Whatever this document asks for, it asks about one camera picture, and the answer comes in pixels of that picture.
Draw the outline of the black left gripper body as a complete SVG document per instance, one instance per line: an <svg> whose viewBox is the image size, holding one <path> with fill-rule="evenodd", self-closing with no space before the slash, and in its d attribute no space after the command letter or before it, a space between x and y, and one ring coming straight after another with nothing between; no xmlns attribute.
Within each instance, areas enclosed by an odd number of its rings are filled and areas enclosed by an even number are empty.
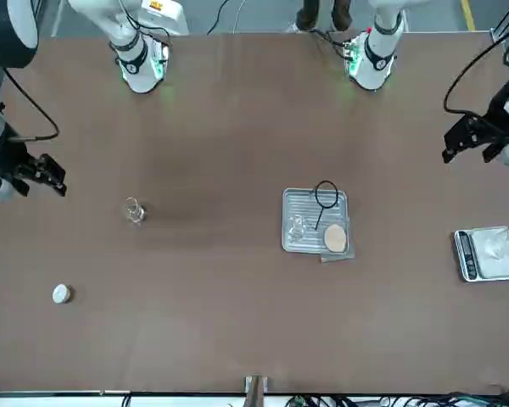
<svg viewBox="0 0 509 407"><path fill-rule="evenodd" d="M509 137L509 114L504 106L509 98L509 80L491 98L488 108L476 119L475 133L477 144L497 142Z"/></svg>

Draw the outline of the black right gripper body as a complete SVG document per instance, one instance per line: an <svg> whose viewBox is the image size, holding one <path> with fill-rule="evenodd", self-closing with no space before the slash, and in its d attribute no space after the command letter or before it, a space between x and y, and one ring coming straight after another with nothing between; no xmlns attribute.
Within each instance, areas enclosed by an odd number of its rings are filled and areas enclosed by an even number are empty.
<svg viewBox="0 0 509 407"><path fill-rule="evenodd" d="M23 142L6 141L0 147L0 177L8 181L39 180L36 158L30 155Z"/></svg>

